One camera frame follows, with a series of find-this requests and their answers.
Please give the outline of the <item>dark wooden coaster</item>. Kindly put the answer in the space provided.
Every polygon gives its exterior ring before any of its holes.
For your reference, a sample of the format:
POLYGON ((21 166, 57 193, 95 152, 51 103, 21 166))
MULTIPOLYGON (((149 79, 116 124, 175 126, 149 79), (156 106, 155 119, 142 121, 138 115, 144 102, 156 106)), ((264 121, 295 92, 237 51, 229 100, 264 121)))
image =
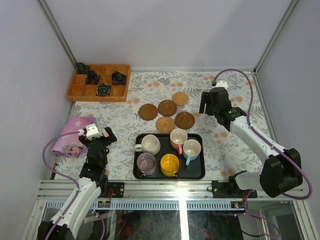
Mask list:
POLYGON ((158 112, 165 117, 173 116, 177 112, 177 105, 172 100, 163 100, 158 105, 158 112))
POLYGON ((138 115, 145 121, 151 121, 158 115, 158 109, 155 105, 147 103, 139 108, 138 115))
POLYGON ((195 124, 194 116, 189 112, 180 112, 175 117, 175 124, 178 128, 188 130, 195 124))

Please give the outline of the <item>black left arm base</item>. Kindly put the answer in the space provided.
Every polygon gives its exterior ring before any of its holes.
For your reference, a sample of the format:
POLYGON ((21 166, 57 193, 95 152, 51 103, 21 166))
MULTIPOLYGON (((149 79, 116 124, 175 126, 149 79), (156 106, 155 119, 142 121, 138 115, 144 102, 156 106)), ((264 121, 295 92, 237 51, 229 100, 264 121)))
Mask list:
POLYGON ((124 182, 108 182, 103 183, 101 187, 100 198, 123 198, 125 192, 125 183, 124 182))

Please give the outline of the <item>woven rattan coaster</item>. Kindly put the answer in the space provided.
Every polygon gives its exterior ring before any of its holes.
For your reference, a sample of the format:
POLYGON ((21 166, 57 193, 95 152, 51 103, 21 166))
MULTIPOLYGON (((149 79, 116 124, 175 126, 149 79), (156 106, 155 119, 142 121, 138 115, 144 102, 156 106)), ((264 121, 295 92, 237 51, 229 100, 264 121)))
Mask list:
POLYGON ((170 134, 175 129, 175 126, 175 121, 168 116, 159 118, 155 123, 157 131, 162 134, 170 134))
POLYGON ((176 92, 172 95, 172 101, 178 106, 184 106, 189 102, 189 97, 185 92, 176 92))

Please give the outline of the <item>light blue mug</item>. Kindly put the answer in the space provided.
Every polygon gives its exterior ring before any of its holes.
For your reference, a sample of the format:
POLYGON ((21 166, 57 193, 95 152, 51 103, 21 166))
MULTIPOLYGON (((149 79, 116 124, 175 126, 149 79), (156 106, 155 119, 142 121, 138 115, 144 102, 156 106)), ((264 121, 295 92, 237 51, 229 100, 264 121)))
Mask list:
POLYGON ((188 166, 192 161, 196 160, 201 150, 201 144, 197 140, 187 140, 183 145, 183 156, 186 160, 185 165, 188 166))

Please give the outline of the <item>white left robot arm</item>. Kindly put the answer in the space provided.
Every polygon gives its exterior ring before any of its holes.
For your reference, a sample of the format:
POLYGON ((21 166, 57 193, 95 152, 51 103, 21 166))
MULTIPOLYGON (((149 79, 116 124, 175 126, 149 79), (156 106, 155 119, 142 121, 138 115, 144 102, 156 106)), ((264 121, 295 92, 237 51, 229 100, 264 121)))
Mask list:
POLYGON ((78 131, 61 134, 50 140, 42 151, 42 160, 45 166, 64 178, 74 182, 75 188, 55 216, 50 221, 42 221, 38 227, 38 240, 75 240, 82 222, 94 201, 98 197, 105 197, 110 190, 106 166, 108 146, 117 141, 117 137, 110 127, 105 127, 107 135, 101 133, 93 123, 78 131), (77 134, 78 140, 87 148, 86 160, 81 169, 79 179, 60 173, 51 168, 46 159, 47 147, 64 136, 77 134))

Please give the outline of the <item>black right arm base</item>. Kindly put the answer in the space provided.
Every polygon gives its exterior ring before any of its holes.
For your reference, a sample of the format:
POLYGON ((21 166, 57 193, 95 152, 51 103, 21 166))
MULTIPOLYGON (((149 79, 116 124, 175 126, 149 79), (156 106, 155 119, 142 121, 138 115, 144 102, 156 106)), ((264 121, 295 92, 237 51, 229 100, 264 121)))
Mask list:
POLYGON ((218 180, 212 180, 211 185, 208 186, 206 190, 212 193, 215 199, 244 199, 250 191, 249 189, 240 189, 232 181, 218 180))

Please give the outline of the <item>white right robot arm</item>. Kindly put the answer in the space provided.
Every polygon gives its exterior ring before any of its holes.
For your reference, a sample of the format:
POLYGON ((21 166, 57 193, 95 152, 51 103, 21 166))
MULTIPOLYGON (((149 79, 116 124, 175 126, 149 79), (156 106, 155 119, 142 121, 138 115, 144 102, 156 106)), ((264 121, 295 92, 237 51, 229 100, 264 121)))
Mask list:
POLYGON ((233 107, 228 91, 215 87, 202 92, 199 113, 214 116, 217 122, 239 137, 259 158, 262 171, 241 171, 228 178, 228 192, 240 197, 247 190, 264 191, 275 198, 303 183, 300 173, 301 156, 294 149, 286 149, 272 141, 259 129, 255 129, 248 115, 239 107, 233 107))

